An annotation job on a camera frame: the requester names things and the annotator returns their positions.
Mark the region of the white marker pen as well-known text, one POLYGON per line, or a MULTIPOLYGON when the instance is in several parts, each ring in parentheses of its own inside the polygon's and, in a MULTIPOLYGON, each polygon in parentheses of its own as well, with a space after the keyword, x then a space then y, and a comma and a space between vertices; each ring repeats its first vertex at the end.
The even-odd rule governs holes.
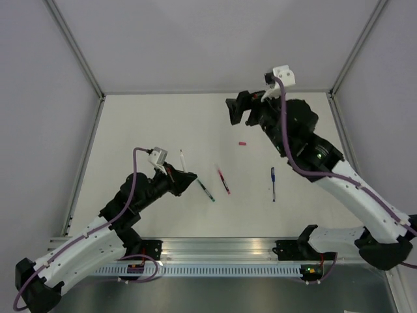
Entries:
POLYGON ((185 161, 185 157, 184 157, 184 153, 182 151, 182 149, 180 149, 180 162, 182 165, 182 170, 184 173, 188 172, 187 167, 186 167, 186 161, 185 161))

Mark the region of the green gel pen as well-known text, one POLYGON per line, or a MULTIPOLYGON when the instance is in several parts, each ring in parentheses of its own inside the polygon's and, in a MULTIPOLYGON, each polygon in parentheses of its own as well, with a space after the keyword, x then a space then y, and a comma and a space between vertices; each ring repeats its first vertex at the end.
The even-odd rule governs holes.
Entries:
POLYGON ((209 190, 206 188, 206 186, 200 181, 200 179, 197 178, 197 182, 198 182, 199 186, 203 189, 205 194, 209 197, 209 199, 212 202, 215 202, 215 199, 214 199, 213 195, 209 192, 209 190))

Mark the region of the red gel pen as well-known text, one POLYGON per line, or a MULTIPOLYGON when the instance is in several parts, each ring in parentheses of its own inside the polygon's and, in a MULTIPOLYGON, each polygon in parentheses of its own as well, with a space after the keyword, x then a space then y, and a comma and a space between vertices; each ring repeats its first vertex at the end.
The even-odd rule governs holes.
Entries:
POLYGON ((221 182, 223 184, 223 187, 224 187, 225 191, 227 192, 228 195, 230 195, 231 191, 230 191, 230 189, 227 185, 227 182, 225 180, 225 177, 223 176, 223 173, 222 173, 221 169, 219 167, 217 167, 216 170, 218 172, 218 175, 220 176, 220 179, 221 179, 221 182))

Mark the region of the blue ballpoint pen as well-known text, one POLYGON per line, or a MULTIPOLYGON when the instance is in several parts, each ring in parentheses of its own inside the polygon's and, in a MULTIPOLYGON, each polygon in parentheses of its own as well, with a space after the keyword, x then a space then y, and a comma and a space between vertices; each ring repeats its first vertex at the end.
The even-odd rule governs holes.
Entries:
POLYGON ((271 167, 270 169, 271 180, 272 180, 272 201, 276 202, 276 175, 275 175, 275 167, 271 167))

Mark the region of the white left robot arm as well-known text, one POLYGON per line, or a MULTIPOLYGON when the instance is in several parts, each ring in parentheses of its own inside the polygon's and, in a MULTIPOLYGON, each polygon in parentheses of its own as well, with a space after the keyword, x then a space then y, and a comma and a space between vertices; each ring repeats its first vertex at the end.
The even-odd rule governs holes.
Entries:
POLYGON ((142 239, 133 229, 140 213, 167 193, 181 196, 197 179, 192 172, 176 170, 165 163, 166 173, 154 177, 130 174, 115 197, 80 234, 45 256, 24 258, 15 267, 16 301, 30 312, 49 312, 61 297, 99 267, 123 257, 136 259, 142 239))

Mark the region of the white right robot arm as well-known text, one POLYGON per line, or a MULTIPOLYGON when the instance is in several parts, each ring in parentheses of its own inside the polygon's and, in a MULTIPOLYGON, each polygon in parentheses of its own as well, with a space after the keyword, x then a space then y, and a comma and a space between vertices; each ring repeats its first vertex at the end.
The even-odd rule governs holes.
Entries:
POLYGON ((352 168, 343 153, 314 133, 319 120, 305 100, 267 98, 262 91, 242 91, 225 101, 232 125, 249 112, 247 126, 260 126, 281 157, 309 182, 342 203, 359 221, 358 228, 327 229, 309 225, 296 240, 307 260, 319 254, 360 257, 388 271, 406 265, 416 238, 416 216, 407 215, 383 200, 352 168))

